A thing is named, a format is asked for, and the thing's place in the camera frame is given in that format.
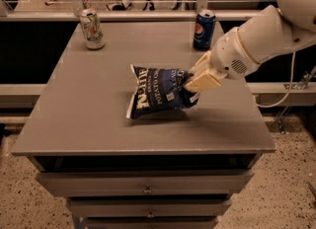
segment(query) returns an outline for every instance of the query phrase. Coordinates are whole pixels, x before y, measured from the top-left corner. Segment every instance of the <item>snack bag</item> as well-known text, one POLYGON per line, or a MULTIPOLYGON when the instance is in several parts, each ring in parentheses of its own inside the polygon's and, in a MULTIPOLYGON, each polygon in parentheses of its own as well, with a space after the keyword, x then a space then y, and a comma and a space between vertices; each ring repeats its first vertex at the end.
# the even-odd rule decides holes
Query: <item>snack bag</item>
POLYGON ((183 85, 191 76, 186 70, 136 67, 131 69, 137 78, 137 90, 131 97, 127 118, 155 112, 187 109, 198 102, 199 93, 187 91, 183 85))

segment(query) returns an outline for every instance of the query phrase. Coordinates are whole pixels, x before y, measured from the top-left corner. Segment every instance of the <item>desk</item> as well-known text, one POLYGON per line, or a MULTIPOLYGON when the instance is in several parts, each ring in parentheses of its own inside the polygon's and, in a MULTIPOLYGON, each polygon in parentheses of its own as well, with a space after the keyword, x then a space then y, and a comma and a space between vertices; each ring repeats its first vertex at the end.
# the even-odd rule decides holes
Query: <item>desk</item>
POLYGON ((98 51, 78 27, 43 90, 12 153, 88 226, 212 228, 260 156, 275 151, 244 80, 223 81, 186 111, 125 118, 130 64, 188 70, 202 55, 194 26, 104 23, 98 51))

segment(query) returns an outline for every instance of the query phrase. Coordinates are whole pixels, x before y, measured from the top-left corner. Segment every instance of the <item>soda can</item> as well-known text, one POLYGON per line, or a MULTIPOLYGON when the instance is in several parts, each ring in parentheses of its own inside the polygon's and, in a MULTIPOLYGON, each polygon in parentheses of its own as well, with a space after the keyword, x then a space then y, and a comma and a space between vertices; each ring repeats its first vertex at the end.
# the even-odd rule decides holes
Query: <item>soda can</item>
POLYGON ((89 8, 81 12, 80 25, 89 49, 96 50, 105 45, 100 20, 94 9, 89 8))
POLYGON ((210 10, 202 10, 197 14, 194 48, 209 50, 215 27, 215 15, 210 10))

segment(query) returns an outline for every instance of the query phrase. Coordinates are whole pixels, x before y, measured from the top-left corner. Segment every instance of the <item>drawer handle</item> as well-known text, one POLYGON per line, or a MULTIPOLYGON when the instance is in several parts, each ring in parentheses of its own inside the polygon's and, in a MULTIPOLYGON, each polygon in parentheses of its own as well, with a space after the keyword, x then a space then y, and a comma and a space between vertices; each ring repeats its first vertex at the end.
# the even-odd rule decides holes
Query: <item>drawer handle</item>
POLYGON ((151 194, 153 194, 153 191, 150 189, 150 186, 147 185, 146 189, 144 191, 142 191, 142 193, 146 194, 146 195, 151 195, 151 194))
POLYGON ((152 213, 152 210, 149 210, 147 218, 154 218, 154 217, 155 217, 155 215, 152 213))

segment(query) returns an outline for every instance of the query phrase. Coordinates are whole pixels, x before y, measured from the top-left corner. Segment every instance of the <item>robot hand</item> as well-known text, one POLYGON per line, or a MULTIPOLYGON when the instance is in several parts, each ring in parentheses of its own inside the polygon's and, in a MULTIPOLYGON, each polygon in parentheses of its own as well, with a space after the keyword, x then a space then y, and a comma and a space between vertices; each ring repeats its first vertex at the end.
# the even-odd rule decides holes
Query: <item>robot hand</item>
POLYGON ((218 39, 212 51, 190 70, 191 92, 220 86, 226 77, 240 79, 278 55, 316 43, 316 0, 277 0, 239 28, 218 39))

